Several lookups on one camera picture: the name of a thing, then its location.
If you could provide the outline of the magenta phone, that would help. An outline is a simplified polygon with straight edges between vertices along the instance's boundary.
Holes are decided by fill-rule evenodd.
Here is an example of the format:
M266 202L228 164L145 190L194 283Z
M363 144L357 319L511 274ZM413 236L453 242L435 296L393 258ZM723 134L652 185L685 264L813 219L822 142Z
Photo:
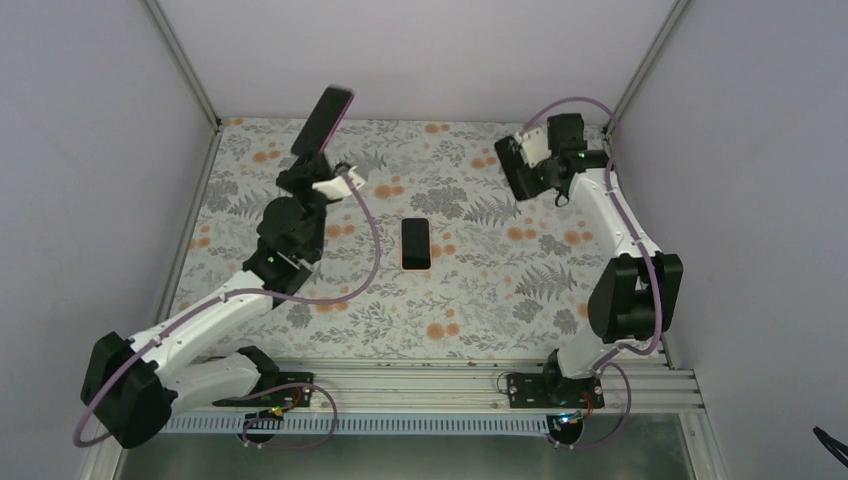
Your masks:
M328 86L308 116L290 152L298 157L323 152L351 105L354 95L351 89Z

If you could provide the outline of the black phone case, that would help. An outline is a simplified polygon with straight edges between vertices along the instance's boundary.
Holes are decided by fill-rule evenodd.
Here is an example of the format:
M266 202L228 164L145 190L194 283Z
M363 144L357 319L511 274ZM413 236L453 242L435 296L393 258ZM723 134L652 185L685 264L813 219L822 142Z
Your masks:
M503 137L494 147L514 197L524 201L538 196L543 191L542 185L533 169L525 163L515 138Z

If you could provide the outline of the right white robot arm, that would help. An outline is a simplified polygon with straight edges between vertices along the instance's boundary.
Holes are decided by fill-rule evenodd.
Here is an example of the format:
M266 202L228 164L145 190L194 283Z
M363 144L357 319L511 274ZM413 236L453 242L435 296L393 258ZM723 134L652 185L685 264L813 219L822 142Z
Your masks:
M595 376L618 354L647 356L670 324L682 262L642 228L620 188L611 146L591 150L579 114L551 116L544 127L516 133L524 163L560 198L576 205L608 262L587 302L589 325L554 355L541 384L544 399L565 407L579 379Z

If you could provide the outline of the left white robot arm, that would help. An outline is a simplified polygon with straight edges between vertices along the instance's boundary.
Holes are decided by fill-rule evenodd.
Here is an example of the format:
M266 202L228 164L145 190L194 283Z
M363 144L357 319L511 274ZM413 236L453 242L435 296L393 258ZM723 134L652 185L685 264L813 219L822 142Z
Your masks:
M284 196L265 208L254 253L217 290L172 318L127 338L116 332L93 346L81 388L86 411L73 442L96 418L122 447L155 436L172 416L217 402L263 405L277 394L279 367L246 346L198 362L207 348L246 321L294 296L323 254L327 207L360 186L355 169L330 166L320 151L298 157L277 184Z

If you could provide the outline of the floral patterned table mat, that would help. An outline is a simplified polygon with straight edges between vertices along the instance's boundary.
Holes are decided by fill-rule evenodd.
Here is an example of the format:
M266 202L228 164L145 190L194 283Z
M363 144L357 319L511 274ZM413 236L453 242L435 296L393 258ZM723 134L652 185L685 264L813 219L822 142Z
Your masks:
M517 201L494 151L502 123L346 120L331 163L367 179L328 209L322 260L285 303L208 349L272 357L542 359L589 325L608 258L552 192ZM430 223L432 266L401 267L401 220Z

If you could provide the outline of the black object at edge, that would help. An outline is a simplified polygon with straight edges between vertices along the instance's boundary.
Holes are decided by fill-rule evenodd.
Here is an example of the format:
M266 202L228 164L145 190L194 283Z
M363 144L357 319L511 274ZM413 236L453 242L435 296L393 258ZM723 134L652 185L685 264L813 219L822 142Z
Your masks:
M843 466L848 467L848 446L829 435L818 426L813 427L813 434L822 446Z

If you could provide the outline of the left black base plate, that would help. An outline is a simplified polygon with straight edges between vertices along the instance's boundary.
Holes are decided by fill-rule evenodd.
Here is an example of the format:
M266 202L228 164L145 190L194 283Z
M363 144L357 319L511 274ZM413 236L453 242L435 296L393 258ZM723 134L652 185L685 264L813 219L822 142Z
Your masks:
M312 383L314 375L311 372L281 372L273 378L264 375L257 385L249 393L250 399L222 399L212 403L215 407L239 407L239 408L264 408L283 410L309 407L311 402L312 388L296 386L287 389L278 389L268 393L268 390L280 385L291 383Z

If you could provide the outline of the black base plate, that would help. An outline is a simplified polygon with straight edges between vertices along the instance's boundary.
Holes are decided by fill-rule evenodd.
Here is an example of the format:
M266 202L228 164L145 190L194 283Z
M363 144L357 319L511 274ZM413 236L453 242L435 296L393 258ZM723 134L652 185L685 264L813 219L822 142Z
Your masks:
M239 407L239 408L264 408L283 410L309 407L311 402L312 388L296 386L287 389L278 389L268 393L268 390L280 385L291 383L312 383L314 375L311 372L281 372L273 378L264 375L257 385L249 393L250 399L222 399L212 403L215 407Z
M506 392L513 409L596 409L605 406L603 387L595 377L569 379L509 373Z

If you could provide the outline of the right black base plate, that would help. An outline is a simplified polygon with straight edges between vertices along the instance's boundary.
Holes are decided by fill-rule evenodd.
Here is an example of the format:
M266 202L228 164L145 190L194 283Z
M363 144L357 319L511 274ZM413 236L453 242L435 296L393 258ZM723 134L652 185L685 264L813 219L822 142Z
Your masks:
M513 409L596 409L605 406L603 387L595 377L569 379L509 373L506 392Z

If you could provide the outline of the aluminium rail frame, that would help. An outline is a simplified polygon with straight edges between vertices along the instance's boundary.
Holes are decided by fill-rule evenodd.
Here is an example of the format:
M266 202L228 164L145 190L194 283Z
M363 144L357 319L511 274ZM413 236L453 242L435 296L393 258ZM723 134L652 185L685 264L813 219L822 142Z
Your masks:
M501 414L510 372L537 373L540 359L375 359L276 357L284 371L307 371L328 390L342 413ZM701 413L705 409L693 371L673 369L665 357L618 356L623 375L608 369L602 380L603 414Z

